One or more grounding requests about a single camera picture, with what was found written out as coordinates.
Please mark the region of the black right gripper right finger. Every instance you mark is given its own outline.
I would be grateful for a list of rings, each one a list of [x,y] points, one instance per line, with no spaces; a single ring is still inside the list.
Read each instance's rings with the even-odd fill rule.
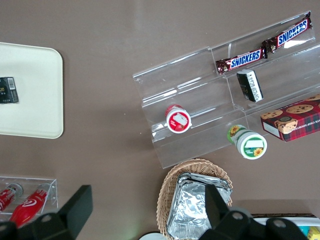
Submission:
[[[258,223],[242,209],[229,209],[214,185],[205,186],[205,210],[211,229],[201,240],[306,240],[300,228],[285,218]]]

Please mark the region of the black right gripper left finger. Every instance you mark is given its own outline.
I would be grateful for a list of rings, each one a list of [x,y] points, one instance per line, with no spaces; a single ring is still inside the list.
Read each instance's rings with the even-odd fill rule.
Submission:
[[[0,238],[2,240],[75,240],[92,212],[92,186],[82,185],[56,213],[43,214],[21,228],[17,228],[11,221],[2,222]]]

